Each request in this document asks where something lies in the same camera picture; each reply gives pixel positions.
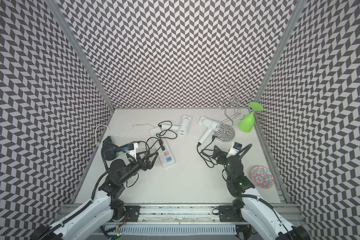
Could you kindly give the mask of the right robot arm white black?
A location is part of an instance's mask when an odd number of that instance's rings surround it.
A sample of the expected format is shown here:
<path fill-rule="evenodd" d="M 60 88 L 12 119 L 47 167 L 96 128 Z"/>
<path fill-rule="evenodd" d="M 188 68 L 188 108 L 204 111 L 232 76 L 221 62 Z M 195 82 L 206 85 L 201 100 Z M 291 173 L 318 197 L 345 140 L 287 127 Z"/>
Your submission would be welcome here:
<path fill-rule="evenodd" d="M 223 165 L 227 189 L 235 198 L 232 205 L 234 218 L 248 222 L 264 240 L 309 240 L 308 231 L 282 217 L 245 176 L 242 158 L 251 147 L 249 144 L 230 155 L 214 146 L 212 154 L 217 163 Z"/>

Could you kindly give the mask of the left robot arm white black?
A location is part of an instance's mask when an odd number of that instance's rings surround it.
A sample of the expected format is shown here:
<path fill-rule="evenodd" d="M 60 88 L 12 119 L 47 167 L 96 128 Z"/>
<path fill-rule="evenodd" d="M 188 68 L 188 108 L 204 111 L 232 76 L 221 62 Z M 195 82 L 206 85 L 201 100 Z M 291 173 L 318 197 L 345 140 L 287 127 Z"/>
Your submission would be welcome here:
<path fill-rule="evenodd" d="M 114 160 L 107 171 L 105 182 L 93 191 L 91 198 L 69 215 L 53 223 L 49 227 L 41 225 L 31 234 L 31 240 L 85 240 L 95 230 L 111 219 L 120 220 L 124 216 L 124 202 L 119 199 L 125 190 L 125 183 L 140 170 L 153 168 L 158 153 L 140 157 L 128 165 L 124 160 Z"/>

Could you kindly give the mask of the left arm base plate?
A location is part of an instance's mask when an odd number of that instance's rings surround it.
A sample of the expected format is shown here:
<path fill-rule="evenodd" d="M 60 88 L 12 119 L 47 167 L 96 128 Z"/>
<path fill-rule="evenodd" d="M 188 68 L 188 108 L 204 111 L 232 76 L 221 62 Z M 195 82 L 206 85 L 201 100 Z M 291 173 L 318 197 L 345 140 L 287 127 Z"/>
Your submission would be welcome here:
<path fill-rule="evenodd" d="M 140 215 L 141 206 L 122 206 L 112 210 L 112 217 L 109 222 L 137 222 Z"/>

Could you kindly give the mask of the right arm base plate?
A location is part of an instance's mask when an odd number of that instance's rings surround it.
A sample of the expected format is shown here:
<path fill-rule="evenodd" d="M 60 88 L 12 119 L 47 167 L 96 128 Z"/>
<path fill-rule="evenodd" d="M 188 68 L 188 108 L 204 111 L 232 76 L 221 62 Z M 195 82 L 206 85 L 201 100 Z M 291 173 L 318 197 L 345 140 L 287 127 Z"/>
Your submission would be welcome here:
<path fill-rule="evenodd" d="M 244 223 L 248 219 L 258 219 L 259 214 L 253 212 L 247 205 L 242 208 L 236 205 L 221 205 L 218 206 L 218 214 L 220 222 L 238 222 Z"/>

